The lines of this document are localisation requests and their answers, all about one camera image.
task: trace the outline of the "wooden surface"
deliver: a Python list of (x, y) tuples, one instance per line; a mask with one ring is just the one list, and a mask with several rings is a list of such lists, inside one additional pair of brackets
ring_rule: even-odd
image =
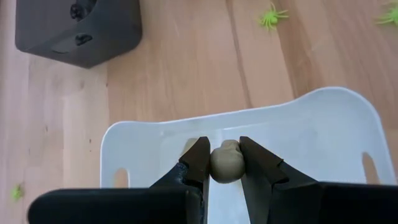
[(25, 223), (51, 189), (97, 187), (114, 122), (274, 105), (322, 86), (371, 101), (397, 165), (398, 29), (374, 25), (382, 1), (274, 2), (290, 15), (276, 32), (256, 22), (268, 0), (142, 1), (139, 46), (85, 70), (17, 51), (16, 3), (0, 0), (0, 219)]

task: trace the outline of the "wooden table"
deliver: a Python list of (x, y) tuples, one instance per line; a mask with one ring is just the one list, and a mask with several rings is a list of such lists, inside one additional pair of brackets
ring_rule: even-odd
[[(1, 220), (25, 223), (48, 190), (98, 187), (101, 139), (114, 122), (274, 105), (322, 86), (371, 101), (397, 165), (398, 29), (375, 26), (382, 1), (274, 2), (290, 15), (276, 32), (257, 23), (269, 0), (142, 1), (138, 48), (85, 70), (17, 51), (16, 3), (1, 0)], [(13, 202), (20, 183), (25, 197)]]

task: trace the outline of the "green toy spider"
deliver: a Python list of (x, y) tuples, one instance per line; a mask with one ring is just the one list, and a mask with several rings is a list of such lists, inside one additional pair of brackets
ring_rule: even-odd
[(22, 186), (20, 184), (13, 188), (11, 192), (11, 197), (14, 199), (14, 201), (18, 201), (23, 196), (24, 190), (22, 189)]
[(394, 3), (396, 6), (389, 9), (389, 12), (377, 18), (376, 24), (393, 23), (398, 26), (398, 2)]
[(289, 18), (289, 16), (285, 14), (286, 12), (287, 12), (287, 10), (277, 12), (275, 5), (273, 3), (271, 3), (271, 9), (269, 11), (267, 11), (266, 13), (264, 13), (264, 15), (262, 15), (259, 23), (260, 23), (260, 25), (266, 27), (267, 30), (269, 30), (270, 28), (276, 29), (275, 25), (278, 24), (279, 19)]

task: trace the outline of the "beige clay ball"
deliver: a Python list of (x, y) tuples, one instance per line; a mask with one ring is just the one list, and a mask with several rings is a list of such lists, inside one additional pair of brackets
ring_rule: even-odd
[(210, 175), (221, 183), (228, 184), (239, 180), (244, 174), (244, 159), (235, 140), (225, 140), (221, 147), (210, 155)]

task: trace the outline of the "dark gray container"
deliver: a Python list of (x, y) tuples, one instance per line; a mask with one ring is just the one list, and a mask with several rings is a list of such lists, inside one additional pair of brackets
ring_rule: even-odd
[(84, 68), (138, 45), (139, 0), (17, 0), (16, 47)]

